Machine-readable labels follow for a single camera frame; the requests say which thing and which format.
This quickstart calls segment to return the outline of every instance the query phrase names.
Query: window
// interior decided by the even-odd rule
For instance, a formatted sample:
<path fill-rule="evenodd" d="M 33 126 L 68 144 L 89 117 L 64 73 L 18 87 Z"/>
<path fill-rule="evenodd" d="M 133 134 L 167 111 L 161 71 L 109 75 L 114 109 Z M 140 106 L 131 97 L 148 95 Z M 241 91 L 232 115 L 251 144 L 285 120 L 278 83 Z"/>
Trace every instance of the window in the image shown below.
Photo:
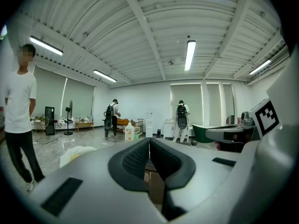
<path fill-rule="evenodd" d="M 225 95 L 226 118 L 227 118 L 229 115 L 235 115 L 233 87 L 231 84 L 224 84 L 223 89 Z"/>
<path fill-rule="evenodd" d="M 73 117 L 85 118 L 90 116 L 93 105 L 93 93 L 94 86 L 68 78 L 64 90 L 62 116 L 67 116 L 65 108 L 70 106 L 71 100 L 73 101 Z"/>
<path fill-rule="evenodd" d="M 207 84 L 210 105 L 210 126 L 221 126 L 221 98 L 218 84 Z"/>
<path fill-rule="evenodd" d="M 183 100 L 188 105 L 191 124 L 202 125 L 202 97 L 200 84 L 171 85 L 171 118 L 176 119 L 178 102 Z"/>
<path fill-rule="evenodd" d="M 54 119 L 60 119 L 61 99 L 66 77 L 36 67 L 36 107 L 34 116 L 45 115 L 45 107 L 54 107 Z"/>

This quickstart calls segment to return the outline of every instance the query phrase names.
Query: plastic bottle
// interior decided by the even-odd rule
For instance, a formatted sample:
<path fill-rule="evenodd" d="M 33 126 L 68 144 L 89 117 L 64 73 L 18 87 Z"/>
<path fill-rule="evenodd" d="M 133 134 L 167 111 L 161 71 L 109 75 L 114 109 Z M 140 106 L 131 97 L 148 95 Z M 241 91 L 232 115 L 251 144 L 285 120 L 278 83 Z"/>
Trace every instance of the plastic bottle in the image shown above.
<path fill-rule="evenodd" d="M 125 142 L 134 140 L 134 126 L 131 122 L 125 127 Z"/>

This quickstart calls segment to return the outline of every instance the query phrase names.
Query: wall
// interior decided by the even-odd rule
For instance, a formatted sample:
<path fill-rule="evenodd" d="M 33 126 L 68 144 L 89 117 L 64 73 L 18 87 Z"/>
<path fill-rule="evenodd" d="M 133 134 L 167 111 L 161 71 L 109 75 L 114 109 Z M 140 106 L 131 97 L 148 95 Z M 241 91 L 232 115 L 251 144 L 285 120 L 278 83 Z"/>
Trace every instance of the wall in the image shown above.
<path fill-rule="evenodd" d="M 279 76 L 280 76 L 280 72 L 250 86 L 252 99 L 251 99 L 249 109 L 252 109 L 263 99 L 269 97 L 266 92 L 270 88 L 270 86 L 277 80 Z"/>
<path fill-rule="evenodd" d="M 18 63 L 10 46 L 8 36 L 0 43 L 0 106 L 4 107 L 4 87 L 8 74 L 18 69 Z"/>
<path fill-rule="evenodd" d="M 104 112 L 112 100 L 108 97 L 109 89 L 107 86 L 98 85 L 95 87 L 93 96 L 93 121 L 94 126 L 104 125 Z"/>
<path fill-rule="evenodd" d="M 207 80 L 207 82 L 221 81 L 225 84 L 232 84 L 234 92 L 236 93 L 236 110 L 238 117 L 240 117 L 243 111 L 248 110 L 247 102 L 251 100 L 249 97 L 249 95 L 251 95 L 250 88 L 247 87 L 244 82 L 230 80 Z M 192 83 L 202 83 L 202 80 L 165 81 L 112 88 L 109 89 L 108 100 L 110 102 L 114 98 L 118 99 L 119 111 L 122 119 L 145 120 L 147 111 L 153 111 L 153 132 L 157 133 L 157 130 L 161 129 L 161 133 L 163 134 L 164 121 L 171 117 L 170 84 Z"/>

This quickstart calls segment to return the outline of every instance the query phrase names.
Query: white ceiling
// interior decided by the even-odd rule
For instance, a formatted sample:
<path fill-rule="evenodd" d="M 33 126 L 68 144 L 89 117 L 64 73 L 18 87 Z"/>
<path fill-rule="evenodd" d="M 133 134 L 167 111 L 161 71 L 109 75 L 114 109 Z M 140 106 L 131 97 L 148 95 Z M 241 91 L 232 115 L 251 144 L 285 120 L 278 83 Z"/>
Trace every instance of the white ceiling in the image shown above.
<path fill-rule="evenodd" d="M 268 0 L 26 0 L 14 17 L 19 45 L 34 35 L 37 62 L 110 87 L 174 79 L 252 80 L 248 72 L 285 46 Z M 188 38 L 197 46 L 184 71 Z"/>

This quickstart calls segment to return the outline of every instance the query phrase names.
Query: wooden table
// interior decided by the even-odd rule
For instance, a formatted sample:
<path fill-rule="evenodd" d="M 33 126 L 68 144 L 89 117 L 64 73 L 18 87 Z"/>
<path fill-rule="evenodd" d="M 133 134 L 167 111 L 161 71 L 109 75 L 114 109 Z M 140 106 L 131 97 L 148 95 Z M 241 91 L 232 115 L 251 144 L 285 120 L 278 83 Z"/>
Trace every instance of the wooden table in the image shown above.
<path fill-rule="evenodd" d="M 89 129 L 91 129 L 91 126 L 93 126 L 93 122 L 75 122 L 75 124 L 76 124 L 75 129 L 77 129 L 78 132 L 79 132 L 79 128 L 89 126 Z"/>

